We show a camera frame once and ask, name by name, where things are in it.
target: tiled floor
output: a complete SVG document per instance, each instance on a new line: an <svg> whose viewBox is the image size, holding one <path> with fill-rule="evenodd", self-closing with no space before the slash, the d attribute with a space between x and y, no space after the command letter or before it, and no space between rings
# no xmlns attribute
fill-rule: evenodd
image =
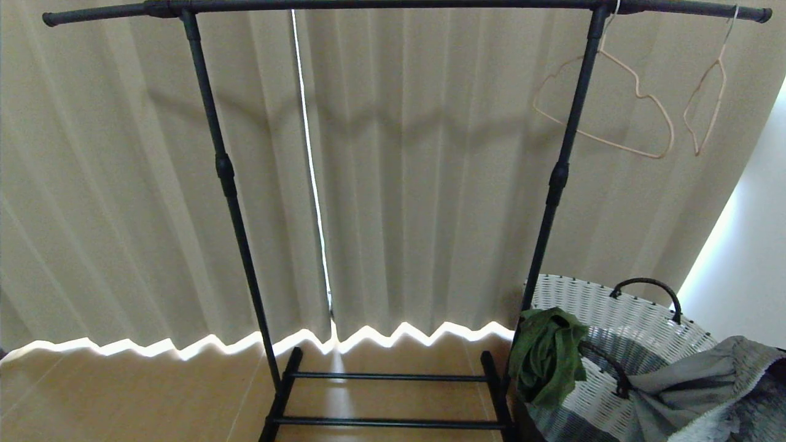
<svg viewBox="0 0 786 442"><path fill-rule="evenodd" d="M393 348L363 341L346 354L312 344L302 370L482 374L480 353L498 368L508 342L469 342L446 333L432 346L404 336ZM288 353L279 358L286 364ZM90 348L34 350L0 364L5 441L256 441L273 397L261 345L232 355L215 346L184 361L173 352L104 356ZM288 414L333 417L494 419L484 384L299 379ZM484 431L282 427L277 440L501 441Z"/></svg>

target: clothing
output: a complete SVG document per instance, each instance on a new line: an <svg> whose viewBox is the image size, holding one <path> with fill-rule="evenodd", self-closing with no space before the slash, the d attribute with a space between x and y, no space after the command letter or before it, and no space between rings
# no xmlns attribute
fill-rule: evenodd
<svg viewBox="0 0 786 442"><path fill-rule="evenodd" d="M586 380L578 343L588 327L561 308L526 310L521 317L509 369L516 393L525 403L559 407L575 382Z"/></svg>
<svg viewBox="0 0 786 442"><path fill-rule="evenodd" d="M773 386L749 395L767 367L784 357L777 348L737 336L651 373L630 375L636 439L725 442L763 403L779 405L761 410L762 418L786 422L784 401L767 399Z"/></svg>

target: beige hanger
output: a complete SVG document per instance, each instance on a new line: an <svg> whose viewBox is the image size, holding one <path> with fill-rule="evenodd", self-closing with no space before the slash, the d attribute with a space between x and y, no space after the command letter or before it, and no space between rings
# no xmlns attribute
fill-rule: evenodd
<svg viewBox="0 0 786 442"><path fill-rule="evenodd" d="M734 9L734 18L731 19L732 23L729 26L729 30L726 32L726 37L723 39L723 46L721 46L721 53L718 54L718 58L710 64L710 67L704 71L704 75L701 76L701 80L699 81L698 86L696 89L693 90L693 93L690 95L690 99L688 100L688 104L685 105L685 111L682 112L682 121L685 122L685 126L688 128L688 132L691 134L691 138L693 138L693 152L696 156L699 156L701 151L704 149L704 146L707 144L707 140L710 139L710 133L712 133L713 127L715 127L715 121L718 118L718 111L721 109L721 100L723 99L723 93L726 89L726 69L723 66L723 53L726 51L726 42L729 41L729 35L732 34L732 29L734 28L734 21L736 20L737 14L740 12L740 6L736 5ZM704 83L704 80L710 74L712 68L717 65L721 70L721 90L718 92L718 100L715 102L715 109L712 111L712 118L710 119L710 126L707 128L707 133L704 135L704 140L702 140L701 145L699 145L698 140L696 139L696 132L691 127L690 123L688 123L688 109L690 108L691 101L696 96L696 94L701 89L701 85Z"/></svg>
<svg viewBox="0 0 786 442"><path fill-rule="evenodd" d="M608 35L608 28L612 25L612 22L614 21L614 17L616 17L617 12L619 11L619 3L620 3L620 0L617 0L617 7L614 9L614 13L612 14L611 19L609 19L608 24L604 28L603 35L601 36L601 44L600 44L600 47L598 48L597 52L599 54L605 56L609 60L611 60L613 63L617 64L620 68L625 69L628 73L630 73L634 77L634 79L636 80L636 98L639 98L639 99L647 98L649 100L652 100L652 102L654 102L656 104L656 106L658 106L658 110L660 110L661 115L663 115L663 119L666 121L666 124L668 124L668 126L669 126L669 145L661 153L654 154L654 153L642 152L640 150L637 150L637 149L634 149L634 148L631 148L631 147L628 147L628 146L625 146L625 145L621 145L621 144L618 144L618 143L615 143L615 142L610 142L609 140L600 138L600 137L598 137L596 135L589 134L589 133L587 133L585 131L578 130L576 132L579 133L579 134L584 135L587 138L591 138L591 139L593 139L593 140L595 140L597 142L602 142L602 143L604 143L606 145L610 145L610 146L613 146L613 147L616 147L616 148L619 148L619 149L626 150L628 152L632 152L632 153L636 153L638 155L642 155L643 157L654 158L654 159L658 160L658 159L663 158L664 156L666 156L666 154L669 153L671 148L674 147L674 125L671 123L671 118L669 117L668 112L666 112L666 109L660 103L660 100L655 95L642 94L640 92L640 90L639 90L640 80L639 80L638 74L632 68L630 68L630 66L628 66L627 64L622 63L617 57L615 57L615 56L611 55L610 53L606 52L606 49L605 49L605 47L606 47L606 36ZM537 113L543 115L544 117L548 118L549 120L554 121L555 123L562 124L563 126L566 125L566 123L564 121L558 120L557 118L554 118L553 116L545 113L544 111L542 111L538 107L538 101L539 101L539 98L540 98L540 93L543 90L543 87L545 86L545 84L548 83L548 81L550 79L556 78L560 74L560 72L562 72L562 70L565 69L565 67L568 66L570 63L575 63L576 61L579 61L579 60L581 60L583 58L584 58L583 55L579 55L576 58L572 58L572 59L564 62L556 70L556 72L546 76L546 78L543 80L543 83L541 83L540 86L538 86L538 89L535 91L534 100L532 101L532 107L533 107L533 109Z"/></svg>

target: wicker basket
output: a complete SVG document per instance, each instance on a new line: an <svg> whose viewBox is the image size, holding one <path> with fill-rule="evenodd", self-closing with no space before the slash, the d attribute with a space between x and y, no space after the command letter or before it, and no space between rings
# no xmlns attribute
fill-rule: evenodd
<svg viewBox="0 0 786 442"><path fill-rule="evenodd" d="M621 293L628 284L643 282L664 288L676 312L648 300ZM542 274L533 308L559 307L589 326L586 340L616 361L627 374L643 374L687 355L714 347L709 333L681 314L674 292L662 282L635 278L614 289L575 278ZM633 404L620 394L626 381L605 358L585 354L587 381L577 382L562 407L527 405L530 416L551 442L635 440Z"/></svg>

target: curtain fold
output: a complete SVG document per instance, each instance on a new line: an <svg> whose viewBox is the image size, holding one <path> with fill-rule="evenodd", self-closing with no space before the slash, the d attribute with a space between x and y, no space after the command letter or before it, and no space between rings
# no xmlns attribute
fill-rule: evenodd
<svg viewBox="0 0 786 442"><path fill-rule="evenodd" d="M717 57L725 20L616 17L607 49L639 73L676 128L649 160L576 140L543 271L611 285L651 276L678 288L754 147L786 66L786 9L736 22L707 151L682 109ZM564 128L531 108L538 84L580 55L587 11L299 11L307 112L339 339L401 321L511 326ZM578 63L544 87L567 119ZM720 82L689 117L706 130ZM633 78L599 57L581 128L658 153L668 140ZM665 301L663 294L645 293Z"/></svg>
<svg viewBox="0 0 786 442"><path fill-rule="evenodd" d="M3 348L256 331L181 24L41 23L63 8L3 4ZM291 15L198 20L271 332L326 340Z"/></svg>

